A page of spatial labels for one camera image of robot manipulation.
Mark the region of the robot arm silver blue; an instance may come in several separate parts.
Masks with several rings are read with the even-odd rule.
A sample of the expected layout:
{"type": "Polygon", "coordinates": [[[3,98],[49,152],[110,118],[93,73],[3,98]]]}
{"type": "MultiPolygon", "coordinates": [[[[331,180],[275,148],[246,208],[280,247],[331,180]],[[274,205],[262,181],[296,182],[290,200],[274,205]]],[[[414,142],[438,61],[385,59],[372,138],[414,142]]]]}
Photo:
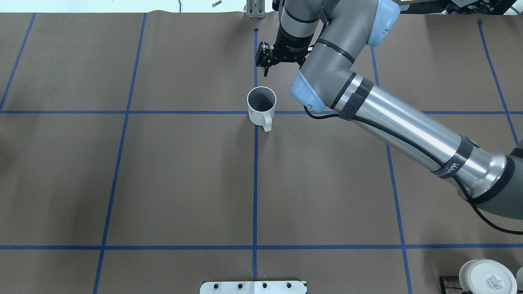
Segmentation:
{"type": "Polygon", "coordinates": [[[400,15],[392,0],[274,0],[276,42],[260,43],[258,67],[280,62],[299,71],[290,95],[305,108],[340,119],[396,147],[433,175],[455,183],[474,208],[522,219],[522,151],[491,153],[352,71],[368,45],[387,36],[400,15]]]}

